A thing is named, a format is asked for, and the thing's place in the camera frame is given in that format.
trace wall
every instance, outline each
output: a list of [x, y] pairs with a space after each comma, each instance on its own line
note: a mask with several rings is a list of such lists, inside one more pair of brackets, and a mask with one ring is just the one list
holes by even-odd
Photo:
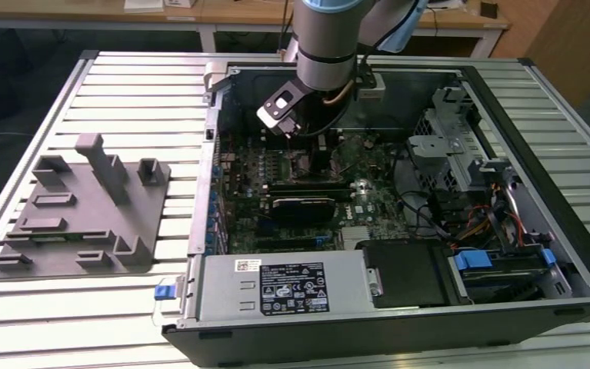
[[527, 57], [573, 106], [590, 94], [590, 0], [499, 0], [514, 24], [493, 57]]

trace wooden table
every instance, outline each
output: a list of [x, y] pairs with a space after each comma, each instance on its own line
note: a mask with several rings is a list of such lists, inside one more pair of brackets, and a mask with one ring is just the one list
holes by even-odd
[[[0, 0], [0, 28], [196, 31], [204, 52], [215, 52], [215, 32], [282, 30], [282, 0], [199, 0], [192, 8], [166, 7], [164, 12], [143, 14], [124, 13], [123, 2]], [[478, 2], [469, 0], [467, 11], [437, 12], [437, 21], [425, 13], [414, 35], [478, 38], [471, 56], [487, 58], [509, 22], [477, 15]]]

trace blue latch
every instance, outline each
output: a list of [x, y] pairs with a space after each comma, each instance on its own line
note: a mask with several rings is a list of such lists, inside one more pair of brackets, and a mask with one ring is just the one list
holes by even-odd
[[175, 300], [175, 284], [159, 284], [154, 291], [155, 301]]
[[461, 255], [455, 255], [455, 264], [457, 264], [457, 269], [459, 269], [461, 271], [463, 269], [469, 269], [469, 264], [466, 264], [466, 259], [463, 259]]
[[315, 246], [322, 247], [322, 244], [330, 240], [328, 236], [316, 236], [315, 237]]
[[493, 267], [489, 254], [483, 250], [461, 251], [459, 254], [455, 255], [455, 263], [457, 269], [461, 271], [463, 269]]
[[553, 250], [550, 250], [549, 248], [543, 249], [543, 259], [547, 266], [553, 266], [554, 263], [557, 263], [557, 258], [554, 257]]

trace power supply label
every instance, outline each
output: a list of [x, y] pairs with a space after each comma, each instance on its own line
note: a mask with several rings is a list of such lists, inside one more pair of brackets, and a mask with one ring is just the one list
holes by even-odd
[[328, 311], [328, 293], [323, 263], [260, 265], [263, 315], [326, 311]]

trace slotted metal surface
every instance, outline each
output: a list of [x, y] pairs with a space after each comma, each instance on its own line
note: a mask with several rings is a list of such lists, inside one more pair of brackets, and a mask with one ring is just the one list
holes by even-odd
[[[101, 52], [81, 61], [31, 144], [36, 152], [84, 158], [71, 149], [83, 132], [104, 134], [124, 161], [170, 163], [168, 199], [155, 264], [146, 274], [0, 281], [0, 367], [192, 367], [154, 323], [154, 286], [186, 270], [203, 124], [203, 67], [208, 61], [276, 62], [271, 55]], [[387, 64], [465, 65], [465, 59], [375, 57]], [[493, 89], [574, 210], [590, 230], [590, 130], [566, 110], [531, 68], [514, 60], [470, 61]], [[495, 145], [493, 134], [486, 137]], [[0, 238], [33, 187], [36, 155], [21, 158], [0, 200]], [[164, 314], [179, 307], [168, 301]], [[590, 323], [573, 324], [522, 344], [279, 364], [271, 367], [578, 367], [590, 366]]]

